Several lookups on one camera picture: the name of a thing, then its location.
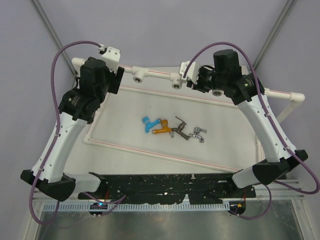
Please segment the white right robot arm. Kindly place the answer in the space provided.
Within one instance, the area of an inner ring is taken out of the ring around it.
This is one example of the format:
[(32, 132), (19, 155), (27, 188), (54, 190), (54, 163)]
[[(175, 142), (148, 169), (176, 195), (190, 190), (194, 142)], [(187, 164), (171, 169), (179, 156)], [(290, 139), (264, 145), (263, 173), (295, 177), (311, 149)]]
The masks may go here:
[(245, 115), (263, 148), (265, 159), (251, 167), (234, 173), (228, 179), (226, 191), (238, 197), (245, 187), (257, 183), (269, 185), (308, 159), (305, 150), (298, 150), (287, 138), (273, 114), (265, 89), (253, 74), (244, 75), (238, 53), (232, 49), (219, 50), (213, 54), (214, 66), (187, 62), (181, 75), (187, 87), (208, 93), (223, 91)]

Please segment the white PVC pipe frame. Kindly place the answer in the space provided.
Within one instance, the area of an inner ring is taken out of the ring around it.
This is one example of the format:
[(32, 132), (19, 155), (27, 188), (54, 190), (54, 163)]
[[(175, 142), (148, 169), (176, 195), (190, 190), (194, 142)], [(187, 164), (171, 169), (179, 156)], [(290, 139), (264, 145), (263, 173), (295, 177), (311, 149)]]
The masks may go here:
[[(169, 127), (175, 115), (187, 118), (187, 130), (204, 127), (202, 143), (178, 134), (145, 132), (143, 117), (160, 117)], [(87, 145), (110, 148), (167, 161), (183, 162), (214, 172), (235, 173), (260, 162), (264, 149), (244, 114), (230, 100), (203, 98), (122, 85), (96, 112), (85, 134)]]

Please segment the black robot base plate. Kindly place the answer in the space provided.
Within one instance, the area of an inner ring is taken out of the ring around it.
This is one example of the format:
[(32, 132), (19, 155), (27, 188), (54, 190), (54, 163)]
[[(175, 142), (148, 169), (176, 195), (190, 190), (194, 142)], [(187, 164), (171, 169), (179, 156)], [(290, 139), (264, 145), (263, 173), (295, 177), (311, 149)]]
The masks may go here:
[(188, 197), (192, 205), (216, 204), (223, 199), (255, 198), (252, 185), (236, 188), (229, 173), (103, 175), (102, 187), (91, 196), (125, 204), (181, 204)]

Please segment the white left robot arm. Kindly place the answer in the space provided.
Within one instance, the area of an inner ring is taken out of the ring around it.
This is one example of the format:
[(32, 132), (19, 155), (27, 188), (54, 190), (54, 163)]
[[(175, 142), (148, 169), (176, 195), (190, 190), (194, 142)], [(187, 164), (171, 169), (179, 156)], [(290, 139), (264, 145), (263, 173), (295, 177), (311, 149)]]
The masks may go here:
[(124, 74), (119, 57), (73, 58), (79, 74), (78, 86), (67, 91), (59, 104), (60, 124), (56, 125), (44, 151), (32, 169), (23, 170), (20, 178), (45, 195), (63, 202), (72, 194), (90, 193), (102, 199), (108, 192), (107, 180), (94, 172), (64, 173), (70, 152), (83, 128), (94, 121), (107, 93), (117, 94)]

